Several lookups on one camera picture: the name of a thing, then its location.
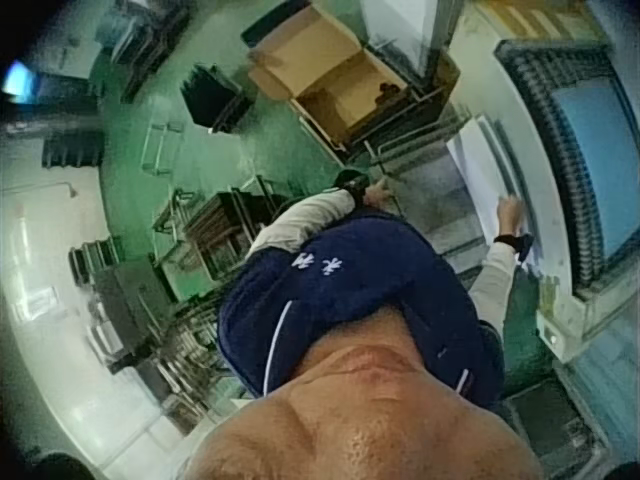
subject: sleeve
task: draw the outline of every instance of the sleeve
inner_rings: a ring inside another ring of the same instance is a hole
[[[504,243],[489,249],[482,272],[469,291],[478,318],[491,325],[503,338],[509,295],[516,270],[515,251]]]
[[[253,242],[248,256],[269,247],[295,253],[313,235],[349,215],[355,206],[353,197],[346,190],[307,198],[264,228]]]

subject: wristwatch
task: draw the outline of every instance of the wristwatch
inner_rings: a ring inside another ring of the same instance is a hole
[[[514,235],[500,235],[496,237],[494,243],[504,243],[513,247],[518,254],[518,261],[523,263],[531,252],[531,246],[533,245],[534,237],[530,234],[525,234],[520,237]]]
[[[342,190],[346,190],[353,197],[353,201],[356,204],[356,208],[362,207],[364,203],[364,195],[366,193],[367,187],[371,185],[369,181],[369,177],[366,175],[360,175],[353,180],[343,183],[338,188]]]

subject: green floor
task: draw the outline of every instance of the green floor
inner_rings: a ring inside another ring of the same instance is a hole
[[[103,200],[111,233],[122,239],[129,258],[153,250],[152,216],[166,202],[170,186],[199,190],[211,196],[230,185],[240,186],[259,173],[269,180],[311,193],[329,185],[338,171],[338,166],[315,140],[300,129],[289,107],[257,95],[246,76],[248,49],[240,33],[279,0],[201,0],[199,3],[202,6],[178,48],[147,81],[134,104],[119,103],[123,72],[114,69],[107,57],[98,59],[92,75],[94,81],[106,87],[103,114],[108,142],[101,169]],[[316,3],[364,38],[358,1]],[[217,65],[256,98],[237,135],[209,135],[191,121],[179,87],[195,63]],[[144,139],[152,119],[185,125],[181,143],[178,145],[179,137],[172,139],[174,143],[171,148],[167,147],[167,158],[163,159],[172,171],[168,177],[148,175],[140,167]],[[174,150],[177,153],[171,158]],[[187,297],[209,287],[204,273],[195,272],[181,279],[178,294]],[[535,337],[536,303],[535,283],[519,277],[505,346],[511,389],[529,384],[548,365],[545,350]]]

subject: cardboard box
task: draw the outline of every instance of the cardboard box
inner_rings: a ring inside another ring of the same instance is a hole
[[[274,100],[288,100],[332,144],[403,99],[408,85],[364,50],[338,20],[309,6],[271,31],[251,51],[249,77]]]

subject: metal rack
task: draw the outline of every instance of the metal rack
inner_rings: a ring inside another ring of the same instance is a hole
[[[114,237],[85,243],[80,248],[72,248],[68,258],[76,285],[89,285],[91,275],[121,263],[123,256],[120,250],[117,239]]]

